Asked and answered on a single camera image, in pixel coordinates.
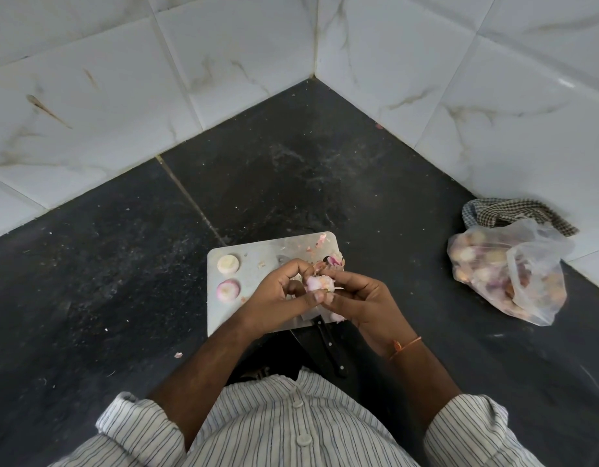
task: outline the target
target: wall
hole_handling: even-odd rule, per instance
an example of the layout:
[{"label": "wall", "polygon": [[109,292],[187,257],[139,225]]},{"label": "wall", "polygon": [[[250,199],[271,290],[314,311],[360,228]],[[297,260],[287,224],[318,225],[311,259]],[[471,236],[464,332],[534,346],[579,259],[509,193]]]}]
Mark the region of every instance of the wall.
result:
[{"label": "wall", "polygon": [[317,0],[0,0],[0,235],[314,71]]},{"label": "wall", "polygon": [[478,196],[581,229],[599,285],[599,0],[319,0],[316,76]]}]

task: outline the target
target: white cutting board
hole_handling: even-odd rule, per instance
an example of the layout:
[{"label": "white cutting board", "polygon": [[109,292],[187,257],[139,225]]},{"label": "white cutting board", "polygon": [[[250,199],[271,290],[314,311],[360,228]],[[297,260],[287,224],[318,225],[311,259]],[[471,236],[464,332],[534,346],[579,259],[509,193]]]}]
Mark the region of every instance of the white cutting board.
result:
[{"label": "white cutting board", "polygon": [[[242,305],[242,302],[252,295],[264,277],[281,264],[295,258],[316,263],[323,260],[324,257],[338,252],[336,236],[329,231],[325,232],[326,240],[323,244],[319,248],[316,247],[319,236],[322,234],[324,233],[304,234],[210,250],[207,255],[207,334],[209,336],[213,334],[213,331],[219,328]],[[226,254],[233,254],[239,259],[239,270],[234,274],[224,275],[217,269],[217,261]],[[221,282],[229,278],[239,282],[241,292],[235,300],[225,303],[218,300],[216,290]],[[313,310],[310,313],[311,317],[320,314],[325,322],[333,321],[328,310],[321,305],[317,308],[317,311]],[[304,321],[298,316],[277,330],[304,326],[311,326],[311,322]]]}]

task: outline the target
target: person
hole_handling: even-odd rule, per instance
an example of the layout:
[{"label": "person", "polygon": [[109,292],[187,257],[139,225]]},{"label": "person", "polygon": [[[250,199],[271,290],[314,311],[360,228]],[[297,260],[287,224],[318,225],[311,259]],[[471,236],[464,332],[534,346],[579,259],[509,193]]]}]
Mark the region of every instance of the person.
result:
[{"label": "person", "polygon": [[99,434],[53,466],[418,465],[370,412],[310,370],[224,386],[250,343],[319,304],[351,320],[397,373],[432,466],[541,465],[503,407],[462,394],[384,283],[326,269],[342,290],[307,293],[297,274],[305,280],[314,268],[295,259],[267,275],[148,399],[120,393],[96,422]]}]

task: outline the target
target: left hand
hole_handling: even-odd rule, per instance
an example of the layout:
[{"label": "left hand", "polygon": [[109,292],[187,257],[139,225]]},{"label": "left hand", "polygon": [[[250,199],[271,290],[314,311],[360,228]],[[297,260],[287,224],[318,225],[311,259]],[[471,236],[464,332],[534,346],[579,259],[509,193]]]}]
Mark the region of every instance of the left hand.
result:
[{"label": "left hand", "polygon": [[[326,291],[306,293],[302,282],[291,280],[297,274],[305,281],[314,275],[314,268],[302,259],[293,259],[275,269],[263,279],[254,294],[231,319],[240,322],[243,330],[254,340],[322,303]],[[287,295],[296,298],[287,300]]]}]

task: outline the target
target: transparent plastic bag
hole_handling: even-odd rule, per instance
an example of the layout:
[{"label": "transparent plastic bag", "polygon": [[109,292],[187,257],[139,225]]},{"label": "transparent plastic bag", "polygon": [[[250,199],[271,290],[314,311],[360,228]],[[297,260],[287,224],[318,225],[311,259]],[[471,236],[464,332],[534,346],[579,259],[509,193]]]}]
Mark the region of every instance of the transparent plastic bag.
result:
[{"label": "transparent plastic bag", "polygon": [[574,248],[550,223],[474,226],[449,240],[453,277],[510,316],[550,326],[566,302],[560,260]]}]

